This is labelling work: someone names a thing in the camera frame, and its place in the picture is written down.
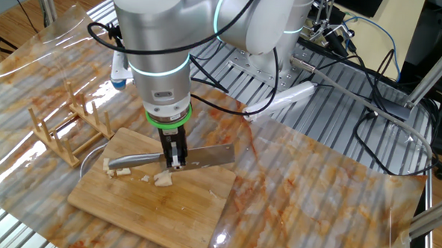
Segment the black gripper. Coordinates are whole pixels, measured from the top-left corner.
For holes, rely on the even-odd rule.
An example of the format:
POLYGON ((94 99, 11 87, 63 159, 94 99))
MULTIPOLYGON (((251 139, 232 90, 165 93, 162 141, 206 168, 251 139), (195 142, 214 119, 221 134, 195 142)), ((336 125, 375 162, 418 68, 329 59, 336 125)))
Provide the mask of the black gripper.
POLYGON ((185 132, 184 126, 166 130, 158 129, 168 170, 183 170, 187 164, 188 147, 185 132))

